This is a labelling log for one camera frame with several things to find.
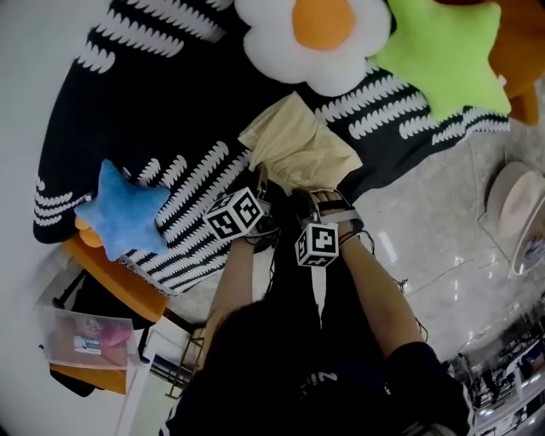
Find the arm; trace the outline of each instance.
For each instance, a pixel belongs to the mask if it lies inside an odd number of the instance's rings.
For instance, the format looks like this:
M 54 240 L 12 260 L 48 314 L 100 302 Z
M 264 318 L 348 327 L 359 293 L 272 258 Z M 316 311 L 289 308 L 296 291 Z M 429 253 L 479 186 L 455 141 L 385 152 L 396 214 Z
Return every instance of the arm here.
M 386 270 L 354 238 L 341 249 L 369 326 L 384 357 L 411 342 L 422 342 L 415 315 Z
M 214 295 L 204 337 L 203 351 L 198 362 L 202 368 L 210 343 L 220 322 L 252 302 L 252 274 L 254 268 L 254 247 L 243 239 L 231 243 L 229 256 L 220 283 Z
M 387 358 L 388 387 L 414 426 L 404 434 L 473 435 L 467 389 L 450 377 L 425 344 L 409 304 L 373 255 L 355 238 L 341 249 L 359 301 Z

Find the leg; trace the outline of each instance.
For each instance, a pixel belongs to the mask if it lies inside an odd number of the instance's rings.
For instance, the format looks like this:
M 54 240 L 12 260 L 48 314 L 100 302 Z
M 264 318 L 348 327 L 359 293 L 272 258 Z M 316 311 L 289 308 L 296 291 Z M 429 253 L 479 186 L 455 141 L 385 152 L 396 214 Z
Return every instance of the leg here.
M 319 331 L 319 315 L 311 269 L 299 267 L 295 256 L 295 242 L 302 230 L 295 216 L 288 211 L 281 217 L 280 226 L 282 232 L 274 253 L 272 286 L 265 301 L 274 307 L 278 323 L 289 324 L 294 331 L 310 335 Z
M 352 275 L 341 257 L 327 268 L 326 289 L 322 312 L 324 344 L 332 347 L 335 344 L 337 358 L 382 366 L 381 349 L 359 303 Z

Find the orange flower center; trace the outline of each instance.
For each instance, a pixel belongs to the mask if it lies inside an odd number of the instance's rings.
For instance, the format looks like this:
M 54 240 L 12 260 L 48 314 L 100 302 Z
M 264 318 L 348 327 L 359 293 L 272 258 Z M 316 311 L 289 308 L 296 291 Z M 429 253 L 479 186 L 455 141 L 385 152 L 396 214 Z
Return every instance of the orange flower center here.
M 310 49 L 336 49 L 348 39 L 355 24 L 348 0 L 297 0 L 293 9 L 295 39 Z

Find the bracelet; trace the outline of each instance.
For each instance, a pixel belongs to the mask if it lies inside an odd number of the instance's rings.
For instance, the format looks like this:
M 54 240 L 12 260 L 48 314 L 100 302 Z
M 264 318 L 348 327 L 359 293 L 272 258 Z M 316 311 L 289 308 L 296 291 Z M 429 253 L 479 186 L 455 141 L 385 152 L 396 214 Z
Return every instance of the bracelet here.
M 347 243 L 352 241 L 354 238 L 358 238 L 361 233 L 362 232 L 349 232 L 349 233 L 346 233 L 346 234 L 342 235 L 342 237 L 339 238 L 339 250 L 344 245 L 346 245 Z

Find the white flower pillow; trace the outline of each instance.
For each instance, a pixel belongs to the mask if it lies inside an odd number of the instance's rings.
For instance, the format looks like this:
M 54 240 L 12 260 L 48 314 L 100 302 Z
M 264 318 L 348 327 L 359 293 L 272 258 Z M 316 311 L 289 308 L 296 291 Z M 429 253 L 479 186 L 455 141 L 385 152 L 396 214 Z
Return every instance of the white flower pillow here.
M 244 51 L 255 68 L 330 97 L 364 79 L 365 58 L 390 36 L 383 0 L 235 0 L 235 7 L 251 26 Z

